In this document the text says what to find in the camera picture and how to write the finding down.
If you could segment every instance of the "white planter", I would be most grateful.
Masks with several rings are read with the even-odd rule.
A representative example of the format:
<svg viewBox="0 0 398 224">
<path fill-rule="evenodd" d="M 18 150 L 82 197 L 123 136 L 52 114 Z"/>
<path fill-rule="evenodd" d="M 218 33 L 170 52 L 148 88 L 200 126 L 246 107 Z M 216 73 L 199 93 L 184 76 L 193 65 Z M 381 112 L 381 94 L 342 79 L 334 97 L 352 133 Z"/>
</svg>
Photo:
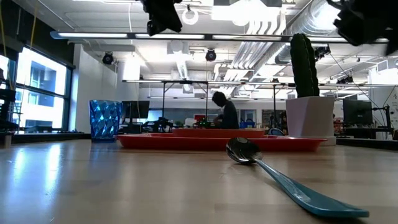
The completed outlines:
<svg viewBox="0 0 398 224">
<path fill-rule="evenodd" d="M 327 139 L 323 146 L 336 145 L 333 129 L 334 97 L 309 96 L 286 101 L 290 137 Z"/>
</svg>

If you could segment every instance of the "cactus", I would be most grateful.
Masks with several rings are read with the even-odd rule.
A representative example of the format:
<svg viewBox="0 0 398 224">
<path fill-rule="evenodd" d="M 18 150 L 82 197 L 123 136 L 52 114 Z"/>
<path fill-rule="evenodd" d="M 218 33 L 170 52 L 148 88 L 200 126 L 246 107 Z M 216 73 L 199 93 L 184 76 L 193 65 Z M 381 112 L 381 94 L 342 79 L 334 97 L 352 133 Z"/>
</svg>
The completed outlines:
<svg viewBox="0 0 398 224">
<path fill-rule="evenodd" d="M 295 34 L 290 41 L 290 46 L 297 96 L 319 96 L 317 69 L 311 41 L 304 34 Z"/>
</svg>

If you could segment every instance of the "wooden table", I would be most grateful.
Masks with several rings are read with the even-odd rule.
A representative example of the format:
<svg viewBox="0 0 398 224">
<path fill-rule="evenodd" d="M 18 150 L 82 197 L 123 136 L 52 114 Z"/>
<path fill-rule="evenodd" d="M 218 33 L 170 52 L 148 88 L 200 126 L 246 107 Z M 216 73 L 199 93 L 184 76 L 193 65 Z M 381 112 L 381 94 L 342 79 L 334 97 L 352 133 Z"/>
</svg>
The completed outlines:
<svg viewBox="0 0 398 224">
<path fill-rule="evenodd" d="M 268 153 L 264 161 L 327 196 L 368 209 L 317 218 L 258 166 L 219 152 L 120 150 L 90 140 L 0 151 L 0 223 L 395 223 L 398 154 L 355 147 Z"/>
</svg>

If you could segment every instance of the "red tray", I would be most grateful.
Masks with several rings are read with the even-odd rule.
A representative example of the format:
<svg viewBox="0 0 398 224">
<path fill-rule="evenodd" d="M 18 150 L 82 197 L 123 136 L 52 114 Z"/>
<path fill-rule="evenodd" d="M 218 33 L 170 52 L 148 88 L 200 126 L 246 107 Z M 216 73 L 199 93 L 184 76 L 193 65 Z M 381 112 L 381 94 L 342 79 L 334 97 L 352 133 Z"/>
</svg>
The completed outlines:
<svg viewBox="0 0 398 224">
<path fill-rule="evenodd" d="M 184 151 L 224 151 L 230 138 L 181 138 L 173 134 L 126 134 L 116 138 L 127 149 Z M 285 136 L 250 138 L 262 151 L 313 152 L 324 139 L 300 139 Z"/>
<path fill-rule="evenodd" d="M 173 129 L 175 137 L 184 138 L 262 138 L 263 130 Z"/>
</svg>

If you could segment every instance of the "spoon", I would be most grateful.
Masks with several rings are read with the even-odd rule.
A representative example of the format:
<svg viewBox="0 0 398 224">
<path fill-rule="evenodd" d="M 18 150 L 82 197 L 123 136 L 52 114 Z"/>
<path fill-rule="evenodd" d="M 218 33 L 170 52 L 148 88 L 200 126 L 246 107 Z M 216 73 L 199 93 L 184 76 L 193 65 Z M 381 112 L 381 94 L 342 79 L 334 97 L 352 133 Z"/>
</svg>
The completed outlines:
<svg viewBox="0 0 398 224">
<path fill-rule="evenodd" d="M 245 138 L 233 138 L 226 145 L 228 156 L 241 164 L 261 166 L 298 205 L 321 217 L 358 218 L 369 217 L 369 212 L 353 205 L 320 194 L 285 176 L 262 162 L 262 153 L 257 145 Z"/>
</svg>

